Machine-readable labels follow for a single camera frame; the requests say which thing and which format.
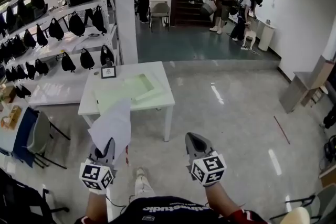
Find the white paper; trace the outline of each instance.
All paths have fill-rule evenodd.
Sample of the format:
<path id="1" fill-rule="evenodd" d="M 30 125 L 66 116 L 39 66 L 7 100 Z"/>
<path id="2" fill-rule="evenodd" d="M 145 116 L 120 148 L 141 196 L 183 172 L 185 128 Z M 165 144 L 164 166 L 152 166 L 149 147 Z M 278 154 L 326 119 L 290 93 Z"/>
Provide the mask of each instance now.
<path id="1" fill-rule="evenodd" d="M 111 137 L 116 144 L 114 161 L 116 161 L 131 142 L 131 99 L 122 99 L 109 107 L 89 129 L 89 134 L 100 152 Z"/>

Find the gray tiled floor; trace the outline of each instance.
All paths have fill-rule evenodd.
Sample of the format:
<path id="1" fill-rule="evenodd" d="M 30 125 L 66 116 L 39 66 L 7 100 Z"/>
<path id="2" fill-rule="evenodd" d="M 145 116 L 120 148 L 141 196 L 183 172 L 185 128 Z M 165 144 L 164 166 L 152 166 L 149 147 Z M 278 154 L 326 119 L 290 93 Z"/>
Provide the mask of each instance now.
<path id="1" fill-rule="evenodd" d="M 270 51 L 258 49 L 258 42 L 253 50 L 241 50 L 242 42 L 232 41 L 226 33 L 231 33 L 233 24 L 229 22 L 218 35 L 207 27 L 171 27 L 170 31 L 153 19 L 153 32 L 148 24 L 140 24 L 136 20 L 136 40 L 138 44 L 139 62 L 153 61 L 190 61 L 190 60 L 279 60 Z"/>
<path id="2" fill-rule="evenodd" d="M 302 198 L 321 188 L 319 163 L 327 137 L 318 124 L 332 106 L 328 98 L 312 108 L 300 106 L 287 115 L 278 99 L 288 84 L 275 70 L 180 73 L 169 76 L 169 82 L 176 101 L 171 140 L 163 142 L 164 110 L 131 114 L 130 166 L 123 156 L 119 158 L 112 187 L 116 204 L 127 204 L 133 194 L 132 172 L 137 166 L 149 169 L 149 180 L 158 195 L 176 195 L 205 204 L 204 190 L 191 181 L 185 167 L 188 160 L 184 135 L 189 131 L 208 137 L 223 154 L 228 169 L 222 184 L 232 199 L 264 218 L 285 212 L 287 195 Z M 92 142 L 85 121 L 77 116 L 77 105 L 41 109 L 71 136 L 68 143 L 55 135 L 55 144 L 47 150 L 49 157 L 65 162 L 68 169 L 30 169 L 11 159 L 6 162 L 16 164 L 15 177 L 23 183 L 37 189 L 45 184 L 60 205 L 71 208 L 69 214 L 59 214 L 60 219 L 73 223 L 85 213 L 88 192 L 78 173 Z M 277 170 L 269 152 L 278 160 Z M 115 215 L 119 209 L 114 208 Z"/>

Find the black chair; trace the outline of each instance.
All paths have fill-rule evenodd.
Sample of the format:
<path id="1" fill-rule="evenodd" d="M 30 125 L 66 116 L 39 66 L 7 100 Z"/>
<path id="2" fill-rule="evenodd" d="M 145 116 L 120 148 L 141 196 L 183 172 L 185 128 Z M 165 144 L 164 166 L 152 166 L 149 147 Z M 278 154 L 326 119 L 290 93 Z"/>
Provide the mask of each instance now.
<path id="1" fill-rule="evenodd" d="M 0 220 L 4 223 L 56 224 L 52 213 L 69 212 L 67 207 L 50 209 L 46 202 L 48 190 L 44 189 L 41 197 L 37 190 L 12 179 L 2 169 L 0 182 Z"/>

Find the shelf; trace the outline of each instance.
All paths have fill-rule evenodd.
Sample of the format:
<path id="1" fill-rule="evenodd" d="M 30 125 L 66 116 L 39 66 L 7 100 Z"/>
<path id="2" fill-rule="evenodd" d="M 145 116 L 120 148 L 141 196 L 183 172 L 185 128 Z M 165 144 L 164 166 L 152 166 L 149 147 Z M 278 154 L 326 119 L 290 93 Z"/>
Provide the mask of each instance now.
<path id="1" fill-rule="evenodd" d="M 72 32 L 67 32 L 61 41 L 56 38 L 48 37 L 48 45 L 41 47 L 36 44 L 36 47 L 28 48 L 25 54 L 22 56 L 10 60 L 6 68 L 11 68 L 12 66 L 24 65 L 25 62 L 33 62 L 36 59 L 43 60 L 52 56 L 63 53 L 64 51 L 68 54 L 80 53 L 82 48 L 95 48 L 101 47 L 106 42 L 106 36 L 100 35 L 99 37 L 93 38 L 89 37 L 90 34 L 99 34 L 95 27 L 88 27 L 85 29 L 84 36 L 78 37 Z"/>

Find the white sneaker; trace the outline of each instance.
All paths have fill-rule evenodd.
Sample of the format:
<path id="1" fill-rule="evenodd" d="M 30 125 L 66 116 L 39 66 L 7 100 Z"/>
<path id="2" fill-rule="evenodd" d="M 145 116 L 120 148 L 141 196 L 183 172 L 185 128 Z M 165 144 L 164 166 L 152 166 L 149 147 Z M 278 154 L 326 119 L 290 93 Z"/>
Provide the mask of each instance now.
<path id="1" fill-rule="evenodd" d="M 218 31 L 218 26 L 214 26 L 213 28 L 209 29 L 210 31 L 217 32 Z"/>

